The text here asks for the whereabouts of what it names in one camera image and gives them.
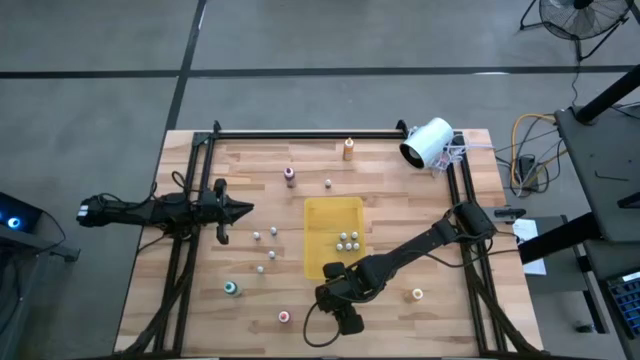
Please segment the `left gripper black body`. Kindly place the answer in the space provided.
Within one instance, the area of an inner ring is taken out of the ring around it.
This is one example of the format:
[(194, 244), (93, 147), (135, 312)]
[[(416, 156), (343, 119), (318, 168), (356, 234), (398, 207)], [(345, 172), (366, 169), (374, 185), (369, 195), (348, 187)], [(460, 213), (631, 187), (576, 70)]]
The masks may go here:
[(217, 224), (216, 238), (222, 245), (229, 244), (229, 237), (226, 232), (226, 187), (226, 180), (218, 178), (214, 182), (213, 189), (205, 188), (200, 193), (199, 198), (199, 220), (204, 225)]

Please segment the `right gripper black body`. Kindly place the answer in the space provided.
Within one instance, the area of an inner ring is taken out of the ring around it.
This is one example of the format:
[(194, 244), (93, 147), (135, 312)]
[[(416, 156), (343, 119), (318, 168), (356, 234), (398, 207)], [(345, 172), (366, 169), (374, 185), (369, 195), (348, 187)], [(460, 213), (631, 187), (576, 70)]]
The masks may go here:
[(332, 284), (336, 309), (331, 312), (338, 322), (341, 335), (354, 335), (363, 331), (362, 317), (357, 313), (353, 303), (360, 300), (360, 288), (351, 269), (342, 262), (328, 263), (323, 266), (325, 283)]

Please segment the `yellow translucent plastic bin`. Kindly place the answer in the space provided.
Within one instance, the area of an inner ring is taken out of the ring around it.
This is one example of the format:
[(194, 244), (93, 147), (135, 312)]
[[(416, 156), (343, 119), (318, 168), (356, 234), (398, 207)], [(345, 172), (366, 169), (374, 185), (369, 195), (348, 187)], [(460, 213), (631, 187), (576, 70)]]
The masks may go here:
[[(357, 239), (351, 238), (358, 232)], [(346, 240), (340, 234), (347, 234)], [(336, 244), (343, 245), (342, 251)], [(346, 243), (352, 244), (347, 251)], [(353, 244), (360, 249), (354, 250)], [(360, 197), (317, 197), (308, 198), (304, 203), (304, 274), (308, 280), (324, 279), (323, 266), (342, 262), (350, 265), (366, 255), (366, 240), (363, 202)]]

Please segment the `white paper sheet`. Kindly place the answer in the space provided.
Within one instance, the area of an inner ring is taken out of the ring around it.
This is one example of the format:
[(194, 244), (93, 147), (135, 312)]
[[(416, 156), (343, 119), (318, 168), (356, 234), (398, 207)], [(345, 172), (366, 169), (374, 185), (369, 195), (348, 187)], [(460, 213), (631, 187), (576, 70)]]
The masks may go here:
[[(512, 224), (513, 233), (516, 235), (516, 243), (521, 247), (527, 241), (538, 236), (536, 222), (529, 219), (517, 219)], [(545, 276), (547, 274), (543, 259), (538, 259), (523, 265), (526, 275)]]

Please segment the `black computer with blue light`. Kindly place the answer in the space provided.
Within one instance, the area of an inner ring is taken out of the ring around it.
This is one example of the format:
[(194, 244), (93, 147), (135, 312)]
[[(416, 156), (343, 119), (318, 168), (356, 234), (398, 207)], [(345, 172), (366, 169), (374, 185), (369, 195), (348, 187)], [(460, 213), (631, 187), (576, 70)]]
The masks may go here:
[(33, 233), (43, 210), (0, 192), (0, 225), (10, 230)]

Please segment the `black support beam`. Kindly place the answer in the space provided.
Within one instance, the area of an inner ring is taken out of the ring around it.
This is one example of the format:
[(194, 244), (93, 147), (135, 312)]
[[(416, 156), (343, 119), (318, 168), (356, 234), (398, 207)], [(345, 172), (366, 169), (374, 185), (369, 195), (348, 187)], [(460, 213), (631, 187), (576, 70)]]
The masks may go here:
[(601, 238), (602, 233), (595, 216), (592, 213), (586, 213), (523, 242), (518, 249), (522, 264), (528, 264), (586, 240)]

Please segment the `black power adapter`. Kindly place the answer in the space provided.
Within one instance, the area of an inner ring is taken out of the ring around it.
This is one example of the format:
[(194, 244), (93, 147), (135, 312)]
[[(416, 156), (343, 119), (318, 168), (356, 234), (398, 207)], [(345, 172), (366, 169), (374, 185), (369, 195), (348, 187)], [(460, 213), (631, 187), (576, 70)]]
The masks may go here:
[(536, 164), (536, 158), (533, 154), (520, 156), (516, 160), (516, 174), (521, 180), (524, 180), (526, 175), (536, 167)]

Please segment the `dark grey side table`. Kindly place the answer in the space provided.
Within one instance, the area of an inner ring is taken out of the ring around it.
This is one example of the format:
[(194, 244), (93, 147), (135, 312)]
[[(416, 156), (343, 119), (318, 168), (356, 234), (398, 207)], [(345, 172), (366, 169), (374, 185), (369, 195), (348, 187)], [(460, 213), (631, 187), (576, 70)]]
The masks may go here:
[[(640, 270), (640, 200), (631, 208), (619, 201), (640, 194), (640, 119), (608, 109), (592, 125), (574, 119), (571, 110), (554, 113), (559, 132), (595, 216), (602, 239), (586, 250), (596, 277), (607, 279)], [(599, 179), (599, 174), (629, 181)]]

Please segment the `black stand pole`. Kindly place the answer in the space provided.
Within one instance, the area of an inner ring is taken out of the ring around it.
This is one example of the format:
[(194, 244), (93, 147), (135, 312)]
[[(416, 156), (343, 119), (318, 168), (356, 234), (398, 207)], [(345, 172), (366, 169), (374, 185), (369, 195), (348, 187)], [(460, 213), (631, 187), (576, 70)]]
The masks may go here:
[(574, 114), (574, 117), (583, 125), (591, 124), (605, 110), (612, 107), (638, 87), (640, 87), (640, 64), (632, 68), (596, 98), (581, 107)]

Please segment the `black floor fan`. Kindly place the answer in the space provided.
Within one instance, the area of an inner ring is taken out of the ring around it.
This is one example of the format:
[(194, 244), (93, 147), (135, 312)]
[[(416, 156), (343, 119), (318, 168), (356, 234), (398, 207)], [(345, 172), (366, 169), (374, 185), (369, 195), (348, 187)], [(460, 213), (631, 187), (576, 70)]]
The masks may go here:
[(532, 0), (519, 29), (542, 27), (572, 42), (576, 61), (581, 63), (628, 21), (633, 5), (634, 0)]

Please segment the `black aluminium rig frame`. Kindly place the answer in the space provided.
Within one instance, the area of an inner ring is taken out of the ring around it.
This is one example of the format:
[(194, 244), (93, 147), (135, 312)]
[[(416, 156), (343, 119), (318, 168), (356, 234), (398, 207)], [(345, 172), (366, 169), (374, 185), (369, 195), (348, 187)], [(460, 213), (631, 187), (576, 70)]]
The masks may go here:
[[(353, 158), (343, 160), (347, 138)], [(487, 214), (505, 196), (490, 135), (460, 130), (462, 159), (440, 175), (411, 166), (393, 130), (172, 131), (157, 180), (174, 190), (183, 171), (193, 197), (216, 179), (254, 209), (216, 238), (217, 225), (189, 240), (164, 240), (144, 230), (120, 322), (119, 359), (402, 358), (503, 359), (535, 355), (541, 344), (515, 237), (509, 227), (473, 244), (451, 243), (399, 269), (377, 297), (354, 307), (364, 330), (341, 335), (333, 315), (315, 306), (305, 278), (304, 203), (317, 197), (360, 197), (366, 255), (387, 253), (428, 230), (455, 204), (477, 203)], [(288, 188), (285, 168), (295, 170)], [(332, 181), (325, 188), (326, 179)], [(278, 233), (271, 235), (270, 228)], [(259, 232), (261, 239), (253, 239)], [(269, 259), (268, 252), (276, 258)], [(265, 268), (263, 274), (256, 267)], [(242, 295), (223, 288), (234, 281)], [(422, 300), (407, 303), (407, 290)], [(291, 314), (282, 324), (280, 311)]]

